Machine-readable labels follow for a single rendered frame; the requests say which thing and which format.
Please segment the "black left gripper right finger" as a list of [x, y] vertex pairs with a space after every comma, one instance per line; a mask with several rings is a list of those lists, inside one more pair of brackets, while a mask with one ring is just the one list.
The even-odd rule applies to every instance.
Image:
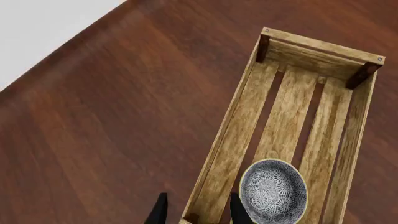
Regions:
[[253, 221], [241, 203], [239, 194], [232, 192], [229, 204], [233, 224], [253, 224]]

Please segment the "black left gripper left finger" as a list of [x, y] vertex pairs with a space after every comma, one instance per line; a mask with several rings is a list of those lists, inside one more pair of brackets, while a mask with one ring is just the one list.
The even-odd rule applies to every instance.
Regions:
[[165, 224], [168, 212], [167, 193], [159, 194], [158, 199], [153, 206], [149, 216], [146, 218], [144, 224]]

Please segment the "wooden slat tray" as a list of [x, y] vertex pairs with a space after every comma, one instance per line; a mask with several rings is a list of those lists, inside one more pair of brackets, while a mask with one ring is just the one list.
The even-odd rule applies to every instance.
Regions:
[[315, 87], [322, 95], [300, 161], [299, 224], [342, 224], [382, 55], [264, 27], [178, 224], [220, 221], [266, 98], [284, 74], [253, 160], [293, 159]]

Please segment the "grey patterned bowl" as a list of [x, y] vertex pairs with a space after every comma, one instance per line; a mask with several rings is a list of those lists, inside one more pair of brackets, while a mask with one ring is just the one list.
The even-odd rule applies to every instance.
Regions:
[[280, 159], [253, 163], [239, 181], [239, 197], [255, 224], [297, 224], [308, 205], [300, 172]]

